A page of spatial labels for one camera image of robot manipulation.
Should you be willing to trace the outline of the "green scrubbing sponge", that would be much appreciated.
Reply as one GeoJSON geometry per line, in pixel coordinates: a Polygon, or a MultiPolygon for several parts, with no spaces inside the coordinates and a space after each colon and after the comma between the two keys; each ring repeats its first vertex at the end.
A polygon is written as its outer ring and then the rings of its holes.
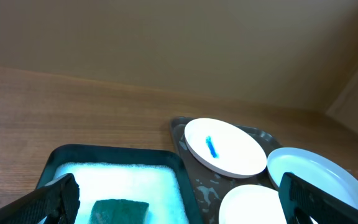
{"type": "Polygon", "coordinates": [[[92,207],[90,224],[144,224],[149,211],[147,202],[125,199],[98,200],[92,207]]]}

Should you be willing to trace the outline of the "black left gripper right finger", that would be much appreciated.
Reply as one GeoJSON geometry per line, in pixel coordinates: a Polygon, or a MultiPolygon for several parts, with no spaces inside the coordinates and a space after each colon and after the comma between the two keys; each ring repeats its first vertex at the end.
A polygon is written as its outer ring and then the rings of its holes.
{"type": "Polygon", "coordinates": [[[283,174],[278,196],[288,224],[358,224],[358,210],[291,172],[283,174]]]}

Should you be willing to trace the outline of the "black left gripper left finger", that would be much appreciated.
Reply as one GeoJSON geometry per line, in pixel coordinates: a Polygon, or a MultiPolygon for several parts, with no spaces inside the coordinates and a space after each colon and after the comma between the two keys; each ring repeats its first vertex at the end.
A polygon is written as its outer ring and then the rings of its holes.
{"type": "Polygon", "coordinates": [[[0,208],[1,224],[74,224],[80,207],[80,188],[73,174],[65,174],[0,208]]]}

